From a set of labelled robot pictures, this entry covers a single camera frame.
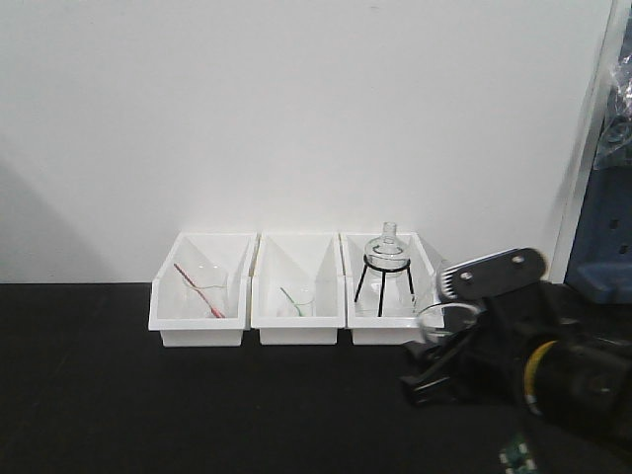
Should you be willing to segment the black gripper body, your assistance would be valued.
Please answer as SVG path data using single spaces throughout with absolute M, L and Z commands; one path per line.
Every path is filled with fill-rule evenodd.
M 569 287 L 533 283 L 483 298 L 462 343 L 458 377 L 469 390 L 459 403 L 579 403 L 581 298 Z

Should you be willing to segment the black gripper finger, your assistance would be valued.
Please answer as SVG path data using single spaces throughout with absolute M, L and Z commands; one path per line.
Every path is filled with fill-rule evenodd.
M 458 377 L 462 343 L 429 346 L 417 341 L 402 345 L 418 372 L 399 377 L 400 386 L 413 406 L 452 404 L 469 399 L 469 390 Z

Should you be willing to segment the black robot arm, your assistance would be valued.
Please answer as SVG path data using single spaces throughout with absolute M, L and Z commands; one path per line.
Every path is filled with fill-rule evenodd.
M 507 402 L 522 417 L 631 458 L 631 345 L 587 334 L 537 282 L 481 303 L 443 303 L 471 323 L 404 344 L 414 375 L 401 379 L 413 406 Z

